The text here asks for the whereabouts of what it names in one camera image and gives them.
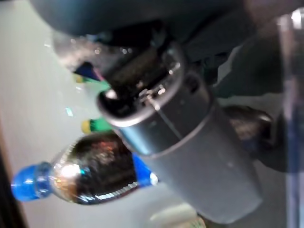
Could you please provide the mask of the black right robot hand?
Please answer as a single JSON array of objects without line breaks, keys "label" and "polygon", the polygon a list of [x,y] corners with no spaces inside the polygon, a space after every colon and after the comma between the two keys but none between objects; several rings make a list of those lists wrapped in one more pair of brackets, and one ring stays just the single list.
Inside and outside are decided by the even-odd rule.
[{"label": "black right robot hand", "polygon": [[90,63],[116,93],[98,107],[125,145],[199,214],[232,223],[262,202],[248,153],[164,20],[224,12],[234,0],[33,0],[63,35],[57,55],[71,71]]}]

